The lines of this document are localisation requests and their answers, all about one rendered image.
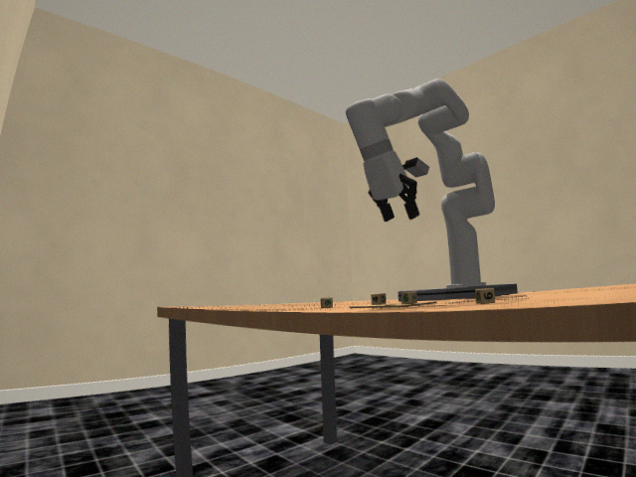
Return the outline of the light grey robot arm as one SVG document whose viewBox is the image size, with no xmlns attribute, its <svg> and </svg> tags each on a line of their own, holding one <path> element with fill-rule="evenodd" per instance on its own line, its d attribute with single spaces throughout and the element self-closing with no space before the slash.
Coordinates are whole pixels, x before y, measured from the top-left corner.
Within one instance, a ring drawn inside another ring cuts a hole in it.
<svg viewBox="0 0 636 477">
<path fill-rule="evenodd" d="M 463 100 L 444 80 L 434 79 L 355 102 L 347 107 L 346 116 L 364 160 L 393 150 L 385 127 L 419 116 L 420 130 L 436 149 L 443 184 L 455 188 L 475 183 L 476 187 L 451 192 L 441 201 L 451 276 L 446 288 L 486 285 L 481 282 L 477 234 L 467 219 L 495 209 L 488 163 L 481 153 L 463 155 L 458 139 L 446 132 L 468 121 Z"/>
</svg>

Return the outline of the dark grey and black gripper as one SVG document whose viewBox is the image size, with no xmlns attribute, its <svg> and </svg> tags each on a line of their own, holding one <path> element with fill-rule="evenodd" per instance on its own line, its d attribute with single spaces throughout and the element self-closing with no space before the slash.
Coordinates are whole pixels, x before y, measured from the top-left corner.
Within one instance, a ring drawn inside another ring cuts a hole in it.
<svg viewBox="0 0 636 477">
<path fill-rule="evenodd" d="M 388 199 L 397 196 L 405 201 L 404 207 L 410 220 L 419 216 L 415 202 L 417 182 L 408 178 L 394 150 L 364 160 L 364 170 L 370 188 L 369 195 L 373 196 L 385 222 L 395 217 Z"/>
</svg>

